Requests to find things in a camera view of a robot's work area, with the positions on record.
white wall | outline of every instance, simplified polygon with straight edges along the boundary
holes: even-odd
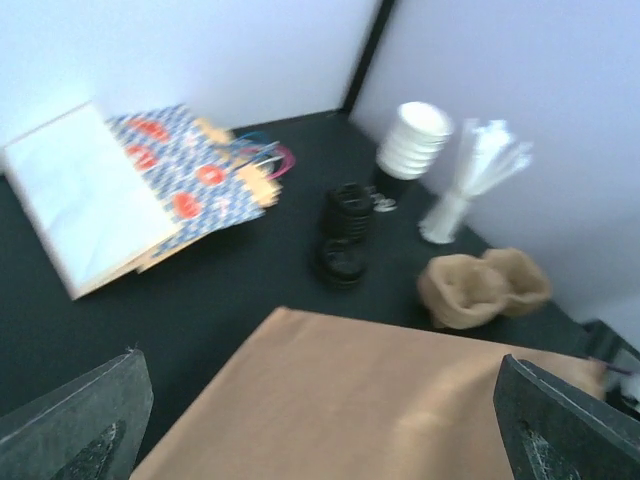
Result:
[[[640,347],[640,3],[402,0],[354,119],[382,138],[395,107],[434,103],[460,124],[504,118],[532,167],[479,201],[472,226],[530,252],[577,320]],[[425,178],[451,181],[449,145]]]
[[[225,126],[339,107],[376,0],[5,0],[0,145],[94,98]]]

stack of white cups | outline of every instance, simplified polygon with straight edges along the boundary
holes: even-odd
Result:
[[[428,103],[398,107],[398,117],[378,149],[377,163],[398,180],[414,180],[431,166],[453,132],[453,122]]]

black tablecloth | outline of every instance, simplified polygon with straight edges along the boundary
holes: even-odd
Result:
[[[486,243],[469,230],[453,245],[423,242],[416,222],[433,199],[416,186],[397,211],[376,215],[362,284],[346,292],[325,288],[308,266],[324,192],[349,181],[367,183],[375,145],[341,115],[266,130],[298,160],[266,216],[213,233],[76,302],[0,180],[0,415],[138,347],[155,393],[144,455],[279,305],[430,328],[416,295],[419,272],[433,256],[480,254]],[[553,305],[462,334],[575,355],[585,341],[581,327]]]

table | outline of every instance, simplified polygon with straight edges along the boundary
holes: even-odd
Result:
[[[487,244],[468,229],[452,245],[422,241],[416,222],[433,197],[417,186],[397,211],[376,215],[362,284],[346,292],[325,288],[308,266],[324,192],[349,181],[367,183],[376,146],[340,114],[264,129],[298,159],[277,206],[76,302],[0,180],[0,415],[138,347],[155,394],[141,458],[279,305],[431,328],[416,295],[419,272],[434,256],[479,255]],[[457,334],[571,355],[581,355],[587,339],[552,304]]]

paper bag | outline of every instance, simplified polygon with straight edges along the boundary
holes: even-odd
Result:
[[[585,360],[280,308],[131,478],[512,479],[492,404],[508,353],[602,395]]]

